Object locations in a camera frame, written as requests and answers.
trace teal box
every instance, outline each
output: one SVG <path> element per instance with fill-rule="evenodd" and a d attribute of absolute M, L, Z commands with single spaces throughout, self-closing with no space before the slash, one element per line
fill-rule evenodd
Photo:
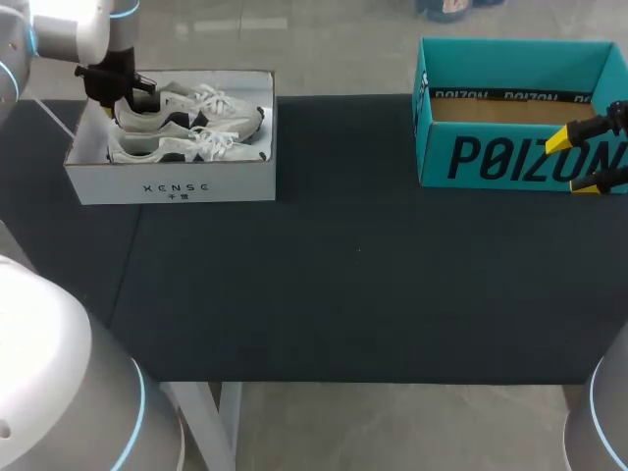
<path fill-rule="evenodd" d="M 578 103 L 605 115 L 628 99 L 628 70 L 614 43 L 423 38 L 412 100 L 418 173 L 424 186 L 569 191 L 573 179 L 628 164 L 624 135 L 608 132 L 547 155 L 558 124 L 436 121 L 438 98 Z"/>

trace shoe box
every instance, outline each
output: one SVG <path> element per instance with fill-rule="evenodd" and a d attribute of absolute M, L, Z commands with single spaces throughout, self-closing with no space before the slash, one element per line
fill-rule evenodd
<path fill-rule="evenodd" d="M 88 100 L 65 168 L 80 202 L 89 204 L 194 203 L 275 199 L 277 105 L 275 78 L 264 71 L 141 72 L 158 86 L 176 81 L 207 83 L 227 96 L 255 103 L 265 119 L 252 145 L 265 155 L 258 162 L 110 163 L 109 131 L 116 126 L 105 110 Z"/>
<path fill-rule="evenodd" d="M 572 180 L 628 164 L 625 136 L 551 155 L 546 141 L 626 99 L 628 70 L 611 42 L 423 38 L 413 95 L 419 181 L 570 191 Z"/>

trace teal cardboard box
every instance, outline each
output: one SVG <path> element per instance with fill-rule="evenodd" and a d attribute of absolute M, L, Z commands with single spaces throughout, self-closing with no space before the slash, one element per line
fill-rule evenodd
<path fill-rule="evenodd" d="M 626 136 L 608 132 L 551 155 L 546 141 L 626 99 L 628 70 L 610 42 L 423 38 L 413 96 L 419 181 L 569 191 L 571 180 L 628 165 Z"/>

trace table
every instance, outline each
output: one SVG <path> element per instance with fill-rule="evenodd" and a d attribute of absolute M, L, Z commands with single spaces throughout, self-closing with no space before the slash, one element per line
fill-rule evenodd
<path fill-rule="evenodd" d="M 422 188 L 409 95 L 280 98 L 277 202 L 82 207 L 30 102 L 0 145 L 0 219 L 158 381 L 583 383 L 626 320 L 628 200 Z"/>

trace gray floor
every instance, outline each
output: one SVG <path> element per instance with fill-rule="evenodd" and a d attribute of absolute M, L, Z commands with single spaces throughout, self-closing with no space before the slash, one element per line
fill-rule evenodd
<path fill-rule="evenodd" d="M 612 39 L 628 53 L 625 0 L 509 0 L 454 25 L 412 3 L 143 0 L 137 65 L 275 70 L 282 95 L 397 93 L 412 88 L 425 35 Z M 73 69 L 39 60 L 29 90 L 82 98 Z M 0 253 L 22 258 L 2 227 Z M 250 384 L 238 468 L 562 470 L 566 412 L 558 386 Z"/>

